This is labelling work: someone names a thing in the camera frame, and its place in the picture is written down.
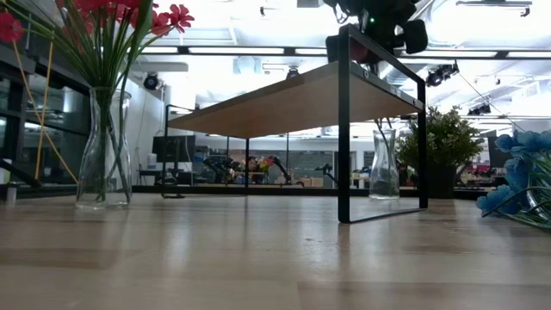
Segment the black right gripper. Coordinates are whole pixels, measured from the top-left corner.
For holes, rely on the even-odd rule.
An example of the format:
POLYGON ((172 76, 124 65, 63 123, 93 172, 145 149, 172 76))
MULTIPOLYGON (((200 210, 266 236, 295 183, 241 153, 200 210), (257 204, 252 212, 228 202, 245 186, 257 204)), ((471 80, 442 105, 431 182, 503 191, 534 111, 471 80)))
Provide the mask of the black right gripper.
MULTIPOLYGON (((405 47, 408 54, 421 53, 428 46, 423 20, 412 20, 420 0, 325 0, 339 23, 350 16, 359 21, 360 31, 388 51, 405 47)), ((337 35, 325 39, 327 61, 338 61, 337 35)))

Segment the wooden shelf with black frame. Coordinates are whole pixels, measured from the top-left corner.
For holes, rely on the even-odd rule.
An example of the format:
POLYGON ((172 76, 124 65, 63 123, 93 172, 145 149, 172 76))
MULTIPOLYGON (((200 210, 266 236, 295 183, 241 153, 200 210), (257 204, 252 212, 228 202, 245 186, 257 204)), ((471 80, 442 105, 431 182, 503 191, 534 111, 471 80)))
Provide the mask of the wooden shelf with black frame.
POLYGON ((336 61, 188 115, 166 119, 165 127, 250 141, 337 126, 338 186, 328 194, 337 197, 338 221, 350 224, 351 123, 412 113, 418 116, 418 210, 423 211, 428 207, 425 81, 351 24, 339 29, 336 61), (354 63, 354 42, 414 81, 417 95, 406 94, 354 63))

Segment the clear glass vase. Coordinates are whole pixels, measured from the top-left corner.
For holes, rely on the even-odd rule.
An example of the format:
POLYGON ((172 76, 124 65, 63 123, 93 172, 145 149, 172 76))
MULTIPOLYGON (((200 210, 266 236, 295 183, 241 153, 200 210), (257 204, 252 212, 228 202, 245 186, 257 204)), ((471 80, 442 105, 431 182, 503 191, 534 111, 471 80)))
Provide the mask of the clear glass vase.
POLYGON ((90 134, 77 184, 78 208, 125 208, 132 200, 131 159, 127 143, 126 91, 90 90, 90 134))
POLYGON ((374 131, 374 158, 369 176, 369 198, 399 199, 399 172, 395 158, 395 129, 374 131))

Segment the blue artificial flower bunch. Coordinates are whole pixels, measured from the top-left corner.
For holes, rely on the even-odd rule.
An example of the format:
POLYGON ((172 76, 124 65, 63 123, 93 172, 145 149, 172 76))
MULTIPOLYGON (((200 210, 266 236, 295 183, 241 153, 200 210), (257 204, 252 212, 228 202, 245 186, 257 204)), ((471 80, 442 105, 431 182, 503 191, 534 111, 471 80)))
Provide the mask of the blue artificial flower bunch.
POLYGON ((496 138, 505 161, 506 185, 477 199, 483 217, 505 217, 551 230, 551 130, 515 131, 496 138))

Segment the red artificial flower bunch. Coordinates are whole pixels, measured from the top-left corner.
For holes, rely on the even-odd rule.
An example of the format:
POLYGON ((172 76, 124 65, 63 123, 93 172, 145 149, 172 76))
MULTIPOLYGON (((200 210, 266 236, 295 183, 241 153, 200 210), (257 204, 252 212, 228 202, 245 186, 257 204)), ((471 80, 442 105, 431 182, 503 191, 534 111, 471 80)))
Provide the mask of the red artificial flower bunch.
POLYGON ((93 88, 114 89, 120 74, 112 66, 111 44, 100 19, 110 0, 50 0, 59 16, 34 19, 21 0, 0 0, 0 40, 16 42, 25 32, 23 23, 33 34, 49 40, 61 52, 80 77, 93 88))

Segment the green potted plant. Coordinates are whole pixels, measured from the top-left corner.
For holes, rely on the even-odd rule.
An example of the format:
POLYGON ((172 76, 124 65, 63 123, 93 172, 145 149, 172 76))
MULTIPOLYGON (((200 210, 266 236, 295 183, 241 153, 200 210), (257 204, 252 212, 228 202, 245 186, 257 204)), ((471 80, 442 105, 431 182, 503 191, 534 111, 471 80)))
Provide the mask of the green potted plant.
POLYGON ((477 135, 477 129, 461 118, 457 107, 445 113, 430 107, 424 126, 419 118, 407 122, 407 130, 397 141, 397 157, 401 164, 412 167, 416 173, 424 172, 429 198, 451 199, 457 169, 471 163, 483 150, 484 140, 477 135), (426 148, 423 169, 419 166, 421 146, 426 148))

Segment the long white light strip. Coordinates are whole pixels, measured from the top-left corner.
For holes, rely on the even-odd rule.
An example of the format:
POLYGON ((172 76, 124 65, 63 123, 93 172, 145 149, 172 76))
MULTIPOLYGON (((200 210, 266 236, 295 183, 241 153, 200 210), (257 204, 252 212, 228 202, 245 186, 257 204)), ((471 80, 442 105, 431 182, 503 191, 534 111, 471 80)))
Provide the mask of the long white light strip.
MULTIPOLYGON (((195 55, 195 56, 286 56, 325 57, 323 47, 292 46, 150 46, 143 55, 195 55)), ((396 50, 401 59, 497 59, 497 60, 545 60, 551 59, 551 50, 476 50, 430 49, 416 54, 396 50)))

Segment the black computer monitor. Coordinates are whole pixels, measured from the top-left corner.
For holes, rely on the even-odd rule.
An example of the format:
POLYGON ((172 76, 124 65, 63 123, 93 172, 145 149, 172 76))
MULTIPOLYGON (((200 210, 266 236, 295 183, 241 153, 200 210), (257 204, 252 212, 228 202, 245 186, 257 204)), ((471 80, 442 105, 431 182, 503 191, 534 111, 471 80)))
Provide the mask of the black computer monitor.
POLYGON ((195 136, 156 136, 153 138, 152 152, 157 155, 158 163, 192 162, 195 153, 195 136))

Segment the black aluminium table frame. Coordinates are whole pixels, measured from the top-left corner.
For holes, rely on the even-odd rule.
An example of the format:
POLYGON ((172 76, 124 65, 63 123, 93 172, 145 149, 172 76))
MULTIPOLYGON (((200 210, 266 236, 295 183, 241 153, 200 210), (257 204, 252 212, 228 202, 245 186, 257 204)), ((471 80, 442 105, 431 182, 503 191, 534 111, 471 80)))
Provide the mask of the black aluminium table frame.
MULTIPOLYGON (((145 186, 134 185, 133 194, 166 194, 166 195, 297 195, 297 196, 337 196, 337 189, 329 188, 303 188, 295 186, 244 186, 226 187, 226 186, 202 186, 202 187, 187 187, 187 186, 145 186)), ((20 186, 17 189, 17 194, 23 198, 37 197, 53 197, 53 196, 68 196, 77 193, 76 185, 43 185, 41 188, 35 189, 29 186, 20 186)), ((474 201, 480 196, 488 194, 487 190, 473 189, 456 189, 453 194, 453 199, 471 200, 474 201)), ((350 189, 350 197, 368 197, 368 189, 350 189)), ((418 197, 418 190, 411 188, 400 189, 400 197, 418 197)))

